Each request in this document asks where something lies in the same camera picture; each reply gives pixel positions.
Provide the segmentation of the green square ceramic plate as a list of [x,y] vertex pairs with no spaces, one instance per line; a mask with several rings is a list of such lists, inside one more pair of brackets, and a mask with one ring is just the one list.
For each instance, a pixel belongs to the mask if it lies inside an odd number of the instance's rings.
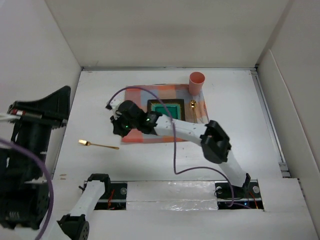
[[[181,121],[186,120],[185,101],[183,99],[162,99],[161,101],[174,119]],[[147,101],[147,110],[169,116],[165,107],[157,99],[149,99]]]

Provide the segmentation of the gold spoon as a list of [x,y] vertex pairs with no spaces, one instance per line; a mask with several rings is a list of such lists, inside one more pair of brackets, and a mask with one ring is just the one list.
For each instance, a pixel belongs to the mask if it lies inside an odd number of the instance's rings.
[[197,107],[197,102],[192,99],[190,102],[189,102],[189,106],[190,106],[190,109],[192,110],[192,115],[193,115],[193,122],[194,123],[197,123],[198,120],[197,120],[197,114],[196,114],[196,107]]

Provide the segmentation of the orange grey checkered cloth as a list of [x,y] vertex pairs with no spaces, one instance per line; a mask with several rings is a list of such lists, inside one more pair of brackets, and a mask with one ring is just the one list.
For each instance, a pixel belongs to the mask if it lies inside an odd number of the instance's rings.
[[141,89],[127,89],[124,99],[133,101],[144,112],[156,111],[166,115],[160,99],[174,119],[199,124],[209,122],[203,93],[190,95],[188,84],[143,85],[142,88],[151,91],[156,97]]

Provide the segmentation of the coral plastic cup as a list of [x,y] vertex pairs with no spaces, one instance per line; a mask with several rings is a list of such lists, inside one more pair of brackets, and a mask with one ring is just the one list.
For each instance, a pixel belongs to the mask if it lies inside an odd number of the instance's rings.
[[201,92],[202,86],[205,82],[205,75],[201,72],[192,72],[189,75],[189,93],[196,96]]

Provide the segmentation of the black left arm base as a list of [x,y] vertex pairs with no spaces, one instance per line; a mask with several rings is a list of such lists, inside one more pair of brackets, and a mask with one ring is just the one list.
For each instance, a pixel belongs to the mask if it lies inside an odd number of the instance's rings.
[[82,196],[73,208],[76,214],[89,214],[93,210],[125,210],[128,184],[124,181],[111,181],[108,175],[87,179]]

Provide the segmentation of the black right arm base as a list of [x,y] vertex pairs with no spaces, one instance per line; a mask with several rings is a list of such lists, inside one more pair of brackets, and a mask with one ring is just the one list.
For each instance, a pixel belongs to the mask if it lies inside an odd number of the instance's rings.
[[231,188],[226,181],[215,182],[214,196],[217,198],[219,210],[264,209],[261,190],[257,180],[251,180],[246,189],[234,187],[233,190],[234,200],[232,199]]

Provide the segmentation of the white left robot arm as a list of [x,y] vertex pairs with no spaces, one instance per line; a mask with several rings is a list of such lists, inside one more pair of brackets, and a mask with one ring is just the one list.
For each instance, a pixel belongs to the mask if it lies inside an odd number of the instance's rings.
[[70,97],[64,86],[39,100],[15,101],[0,115],[13,124],[11,139],[0,141],[0,224],[25,240],[86,240],[89,215],[112,191],[107,174],[92,174],[72,210],[60,220],[53,216],[46,157],[52,130],[67,124]]

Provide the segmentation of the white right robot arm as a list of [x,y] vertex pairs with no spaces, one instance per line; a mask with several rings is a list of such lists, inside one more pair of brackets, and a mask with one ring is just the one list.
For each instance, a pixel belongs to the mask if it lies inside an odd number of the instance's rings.
[[229,136],[216,121],[193,123],[155,111],[144,112],[133,101],[112,100],[106,108],[112,111],[110,118],[113,133],[127,136],[136,129],[146,135],[171,136],[192,142],[202,148],[204,158],[219,165],[231,183],[231,191],[237,197],[249,192],[250,175],[245,172],[236,160]]

